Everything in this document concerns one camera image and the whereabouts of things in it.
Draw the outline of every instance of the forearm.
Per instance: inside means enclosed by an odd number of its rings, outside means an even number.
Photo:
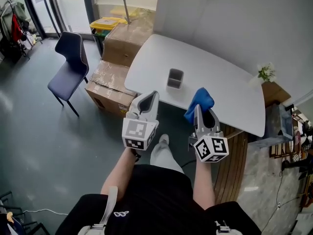
[[[104,182],[101,194],[108,195],[110,186],[117,186],[118,194],[117,200],[123,198],[128,182],[131,178],[136,157],[130,151],[130,148],[126,148],[119,158],[114,169],[109,174],[108,178]]]
[[[193,199],[204,210],[215,205],[215,196],[211,176],[211,164],[202,163],[198,157]]]

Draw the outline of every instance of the white vase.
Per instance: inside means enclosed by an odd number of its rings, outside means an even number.
[[[260,84],[263,84],[264,82],[265,81],[263,80],[263,78],[258,77],[258,75],[256,75],[253,78],[251,78],[251,80],[249,81],[249,86],[255,87],[255,86],[258,86]]]

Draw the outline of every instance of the gray floor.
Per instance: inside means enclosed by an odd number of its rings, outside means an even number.
[[[276,196],[282,159],[268,157],[268,148],[248,146],[246,167],[238,203],[263,230],[271,215],[277,209]],[[281,205],[297,197],[299,191],[299,168],[286,169],[279,189],[277,202]],[[300,199],[294,199],[278,209],[264,229],[263,235],[285,235],[292,228],[299,213]]]
[[[86,193],[98,193],[121,152],[122,119],[99,111],[83,82],[71,98],[80,114],[64,108],[47,84],[64,62],[54,51],[56,40],[45,40],[13,67],[0,64],[0,194],[13,191],[13,202],[23,210],[51,209],[68,213]],[[90,71],[100,60],[95,43],[84,41]],[[194,159],[187,153],[187,138],[193,128],[183,118],[184,110],[161,103],[160,126],[170,136],[174,158],[181,165]],[[149,163],[146,152],[141,163]],[[213,180],[217,176],[213,167]],[[184,168],[193,181],[195,165]],[[49,212],[26,218],[43,222],[54,234],[64,216]]]

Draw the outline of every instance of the red garment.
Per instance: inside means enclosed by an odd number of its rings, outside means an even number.
[[[22,37],[22,30],[18,24],[18,19],[15,14],[12,17],[12,39],[14,42],[17,42]]]

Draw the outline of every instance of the blue chair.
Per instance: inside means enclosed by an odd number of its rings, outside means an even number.
[[[89,71],[83,39],[79,34],[64,31],[60,37],[55,51],[65,56],[66,61],[48,84],[56,99],[64,106],[60,99],[68,103],[73,112],[79,117],[77,111],[69,102],[74,91],[85,80]]]

